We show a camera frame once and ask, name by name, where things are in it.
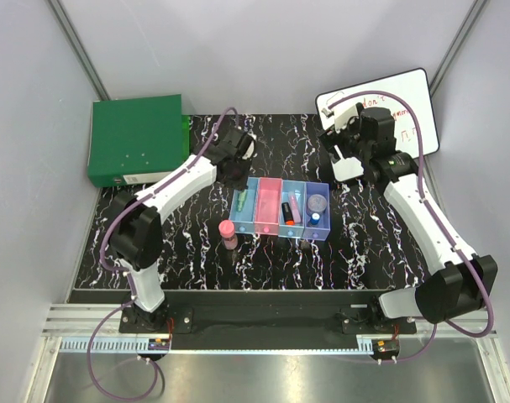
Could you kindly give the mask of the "green transparent highlighter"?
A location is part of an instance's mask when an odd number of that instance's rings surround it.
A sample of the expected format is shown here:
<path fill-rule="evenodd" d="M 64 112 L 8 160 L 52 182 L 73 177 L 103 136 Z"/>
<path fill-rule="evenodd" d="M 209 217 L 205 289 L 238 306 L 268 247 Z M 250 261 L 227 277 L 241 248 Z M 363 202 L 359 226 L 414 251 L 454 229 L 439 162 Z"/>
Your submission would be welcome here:
<path fill-rule="evenodd" d="M 247 190 L 241 191 L 239 193 L 238 198 L 237 198 L 237 204 L 236 204 L 236 211 L 237 212 L 242 212 L 243 211 L 244 205 L 245 205 L 245 201 L 247 199 L 247 196 L 248 196 L 248 191 Z"/>

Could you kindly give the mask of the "pink drawer bin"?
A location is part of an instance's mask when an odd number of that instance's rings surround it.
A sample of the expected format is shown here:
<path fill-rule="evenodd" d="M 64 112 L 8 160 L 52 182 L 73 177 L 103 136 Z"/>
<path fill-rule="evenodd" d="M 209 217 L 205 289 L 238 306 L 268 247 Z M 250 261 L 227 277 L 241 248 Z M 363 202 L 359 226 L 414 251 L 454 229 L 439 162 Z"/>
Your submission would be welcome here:
<path fill-rule="evenodd" d="M 277 235 L 281 214 L 282 179 L 261 177 L 259 179 L 254 231 L 259 235 Z"/>

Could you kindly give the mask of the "colourful pink-capped tube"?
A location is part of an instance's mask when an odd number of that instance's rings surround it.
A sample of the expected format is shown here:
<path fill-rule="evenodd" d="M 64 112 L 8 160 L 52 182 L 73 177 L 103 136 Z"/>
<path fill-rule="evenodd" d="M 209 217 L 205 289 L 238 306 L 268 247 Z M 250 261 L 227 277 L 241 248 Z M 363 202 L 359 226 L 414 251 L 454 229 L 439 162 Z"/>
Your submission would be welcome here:
<path fill-rule="evenodd" d="M 218 225 L 218 230 L 222 237 L 223 246 L 227 250 L 236 249 L 238 246 L 238 239 L 235 232 L 234 223 L 230 220 L 223 220 Z"/>

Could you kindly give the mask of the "clear jar of bands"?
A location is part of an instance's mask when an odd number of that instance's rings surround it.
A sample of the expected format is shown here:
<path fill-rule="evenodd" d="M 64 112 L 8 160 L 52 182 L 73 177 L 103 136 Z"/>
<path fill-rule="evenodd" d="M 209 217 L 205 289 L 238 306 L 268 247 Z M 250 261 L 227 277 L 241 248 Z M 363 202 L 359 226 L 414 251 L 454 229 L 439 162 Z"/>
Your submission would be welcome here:
<path fill-rule="evenodd" d="M 328 200 L 321 194 L 312 194 L 307 199 L 307 210 L 309 214 L 323 214 L 328 207 Z"/>

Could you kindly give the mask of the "black orange-capped marker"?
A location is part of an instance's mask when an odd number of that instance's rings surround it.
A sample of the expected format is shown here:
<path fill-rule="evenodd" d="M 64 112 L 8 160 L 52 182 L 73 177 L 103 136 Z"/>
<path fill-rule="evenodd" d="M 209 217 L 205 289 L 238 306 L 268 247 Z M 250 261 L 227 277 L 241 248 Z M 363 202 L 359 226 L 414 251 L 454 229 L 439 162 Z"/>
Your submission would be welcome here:
<path fill-rule="evenodd" d="M 295 221 L 294 221 L 294 217 L 292 215 L 292 209 L 291 209 L 289 203 L 283 202 L 281 204 L 281 210 L 282 210 L 282 215 L 283 215 L 283 222 L 288 226 L 294 225 Z"/>

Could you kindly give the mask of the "lilac highlighter pen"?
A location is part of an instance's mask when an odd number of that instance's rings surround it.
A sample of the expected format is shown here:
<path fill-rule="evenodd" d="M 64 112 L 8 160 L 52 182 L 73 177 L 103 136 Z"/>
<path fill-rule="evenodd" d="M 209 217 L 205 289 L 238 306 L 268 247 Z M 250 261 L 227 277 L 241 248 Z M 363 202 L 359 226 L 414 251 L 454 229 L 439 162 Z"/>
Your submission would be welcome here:
<path fill-rule="evenodd" d="M 302 214 L 300 213 L 297 198 L 294 191 L 288 192 L 288 203 L 291 208 L 293 222 L 299 224 L 302 221 Z"/>

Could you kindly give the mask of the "blue and grey bottle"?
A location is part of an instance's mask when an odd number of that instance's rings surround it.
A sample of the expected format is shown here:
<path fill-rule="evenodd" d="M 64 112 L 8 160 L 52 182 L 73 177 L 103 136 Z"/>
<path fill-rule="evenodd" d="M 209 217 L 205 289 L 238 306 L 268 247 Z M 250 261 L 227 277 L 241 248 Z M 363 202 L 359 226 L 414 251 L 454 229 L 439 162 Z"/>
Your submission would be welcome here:
<path fill-rule="evenodd" d="M 310 217 L 309 223 L 311 226 L 318 226 L 320 219 L 321 219 L 320 214 L 317 212 L 314 212 Z"/>

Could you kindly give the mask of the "sky blue drawer bin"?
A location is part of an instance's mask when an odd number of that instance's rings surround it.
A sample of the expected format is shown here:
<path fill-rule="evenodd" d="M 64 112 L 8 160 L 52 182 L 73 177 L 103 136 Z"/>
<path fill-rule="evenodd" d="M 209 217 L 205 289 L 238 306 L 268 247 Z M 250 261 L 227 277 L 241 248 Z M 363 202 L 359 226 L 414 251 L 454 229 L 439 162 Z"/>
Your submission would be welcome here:
<path fill-rule="evenodd" d="M 292 222 L 287 224 L 282 205 L 288 203 L 290 208 L 293 208 L 292 203 L 289 201 L 289 195 L 294 194 L 301 222 Z M 281 238 L 302 238 L 305 229 L 305 201 L 306 201 L 306 184 L 303 181 L 287 181 L 282 182 L 281 187 L 281 200 L 279 202 L 279 230 L 278 236 Z"/>

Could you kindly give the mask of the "purple drawer bin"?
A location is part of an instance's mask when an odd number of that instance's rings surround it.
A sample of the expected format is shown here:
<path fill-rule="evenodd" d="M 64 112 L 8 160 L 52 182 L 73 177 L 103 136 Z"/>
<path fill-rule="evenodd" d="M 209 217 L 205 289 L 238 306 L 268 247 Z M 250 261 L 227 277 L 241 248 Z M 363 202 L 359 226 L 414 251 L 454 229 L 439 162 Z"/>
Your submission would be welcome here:
<path fill-rule="evenodd" d="M 312 194 L 321 194 L 325 196 L 328 200 L 328 207 L 326 211 L 321 214 L 321 219 L 318 226 L 311 226 L 309 223 L 310 217 L 312 214 L 308 213 L 307 210 L 307 199 Z M 305 201 L 305 229 L 303 232 L 303 237 L 308 240 L 314 241 L 324 241 L 331 230 L 331 215 L 330 215 L 330 192 L 329 185 L 327 183 L 321 182 L 307 182 L 306 183 L 306 201 Z"/>

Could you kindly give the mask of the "light blue drawer bin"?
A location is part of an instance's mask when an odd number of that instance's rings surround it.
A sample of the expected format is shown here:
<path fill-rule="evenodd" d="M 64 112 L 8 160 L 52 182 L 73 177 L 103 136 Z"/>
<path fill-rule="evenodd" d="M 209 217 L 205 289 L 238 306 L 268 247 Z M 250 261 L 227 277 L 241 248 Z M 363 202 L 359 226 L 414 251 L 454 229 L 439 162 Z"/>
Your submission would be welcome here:
<path fill-rule="evenodd" d="M 248 178 L 246 188 L 248 196 L 242 212 L 236 211 L 237 198 L 241 191 L 234 190 L 229 220 L 234 223 L 236 233 L 253 234 L 255 232 L 254 219 L 258 185 L 259 179 L 257 177 Z"/>

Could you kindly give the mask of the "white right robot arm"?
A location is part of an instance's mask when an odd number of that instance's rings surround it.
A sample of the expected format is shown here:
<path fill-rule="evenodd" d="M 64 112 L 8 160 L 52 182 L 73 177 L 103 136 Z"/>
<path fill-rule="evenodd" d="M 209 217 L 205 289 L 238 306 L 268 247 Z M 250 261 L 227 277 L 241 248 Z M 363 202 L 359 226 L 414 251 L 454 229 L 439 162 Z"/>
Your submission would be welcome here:
<path fill-rule="evenodd" d="M 370 328 L 387 332 L 401 317 L 453 326 L 454 318 L 486 309 L 485 329 L 465 332 L 474 338 L 486 336 L 494 319 L 490 300 L 497 276 L 494 258 L 478 255 L 440 211 L 414 158 L 397 149 L 389 109 L 357 103 L 333 116 L 333 125 L 320 136 L 331 160 L 353 157 L 360 162 L 365 179 L 405 222 L 429 271 L 418 286 L 380 295 L 377 306 L 366 314 Z"/>

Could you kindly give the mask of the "white dry-erase board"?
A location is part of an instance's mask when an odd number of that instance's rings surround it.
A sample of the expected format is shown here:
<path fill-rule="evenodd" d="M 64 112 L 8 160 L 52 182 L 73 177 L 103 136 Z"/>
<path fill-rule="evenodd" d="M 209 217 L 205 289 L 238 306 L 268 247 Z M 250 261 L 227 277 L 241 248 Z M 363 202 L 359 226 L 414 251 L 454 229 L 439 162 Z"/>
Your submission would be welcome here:
<path fill-rule="evenodd" d="M 318 95 L 315 104 L 321 123 L 322 110 L 342 102 L 346 107 L 360 102 L 363 108 L 389 110 L 395 121 L 396 149 L 414 159 L 439 149 L 427 73 L 422 68 Z"/>

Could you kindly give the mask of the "black marble pattern mat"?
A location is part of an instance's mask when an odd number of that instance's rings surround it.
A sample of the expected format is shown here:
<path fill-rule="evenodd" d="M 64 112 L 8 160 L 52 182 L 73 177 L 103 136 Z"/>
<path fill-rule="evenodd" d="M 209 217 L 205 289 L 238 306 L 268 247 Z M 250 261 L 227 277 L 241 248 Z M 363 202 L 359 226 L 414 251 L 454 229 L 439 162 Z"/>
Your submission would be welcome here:
<path fill-rule="evenodd" d="M 309 114 L 244 114 L 258 139 L 254 176 L 325 182 L 331 229 L 324 241 L 242 235 L 223 246 L 218 224 L 229 216 L 233 192 L 206 188 L 175 210 L 163 228 L 158 278 L 167 290 L 393 289 L 421 284 L 428 269 L 404 221 L 361 180 L 338 183 Z"/>

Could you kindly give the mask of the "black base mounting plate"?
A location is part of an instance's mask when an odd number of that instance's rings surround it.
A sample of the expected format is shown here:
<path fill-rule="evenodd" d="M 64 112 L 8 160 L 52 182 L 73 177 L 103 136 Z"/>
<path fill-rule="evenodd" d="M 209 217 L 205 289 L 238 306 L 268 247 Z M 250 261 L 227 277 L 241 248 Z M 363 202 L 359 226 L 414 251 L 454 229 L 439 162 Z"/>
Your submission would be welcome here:
<path fill-rule="evenodd" d="M 123 333 L 172 332 L 175 350 L 218 353 L 351 350 L 357 337 L 416 333 L 404 318 L 384 319 L 378 290 L 170 290 L 156 313 L 125 308 Z"/>

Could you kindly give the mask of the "aluminium front rail frame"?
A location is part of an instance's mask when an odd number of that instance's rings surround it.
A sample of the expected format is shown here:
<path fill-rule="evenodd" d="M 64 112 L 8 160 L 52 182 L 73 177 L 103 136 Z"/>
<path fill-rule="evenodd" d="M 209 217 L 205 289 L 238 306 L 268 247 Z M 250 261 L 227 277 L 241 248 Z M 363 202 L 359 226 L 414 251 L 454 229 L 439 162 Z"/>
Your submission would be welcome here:
<path fill-rule="evenodd" d="M 122 334 L 127 281 L 100 268 L 98 252 L 113 220 L 118 188 L 100 193 L 68 300 L 45 323 L 50 371 L 38 378 L 45 402 L 510 402 L 510 376 L 499 338 L 468 338 L 484 316 L 456 327 L 416 321 L 398 336 L 401 351 L 384 364 L 369 357 L 372 335 L 351 350 L 270 352 L 175 350 L 156 364 L 139 361 L 150 335 Z"/>

